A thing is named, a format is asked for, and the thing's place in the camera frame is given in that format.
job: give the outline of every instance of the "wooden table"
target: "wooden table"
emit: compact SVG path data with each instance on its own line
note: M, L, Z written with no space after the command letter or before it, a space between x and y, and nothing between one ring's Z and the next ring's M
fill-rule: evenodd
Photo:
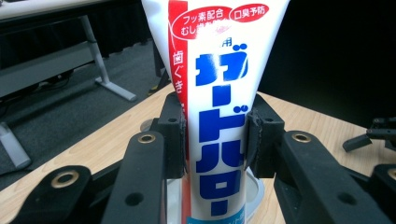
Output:
M84 165L96 173L122 159L130 138L140 132L140 125L158 118L165 96L173 91L168 85L147 100L131 108L106 126L87 136L51 161L0 192L0 222L8 223L18 213L24 199L49 172L66 165ZM343 143L365 133L365 129L340 119L262 94L263 98L286 122L285 130L300 130L315 135L344 166L370 175L379 163L396 163L396 152L384 148L383 141L346 153ZM252 223L284 223L274 179L263 179L265 193Z

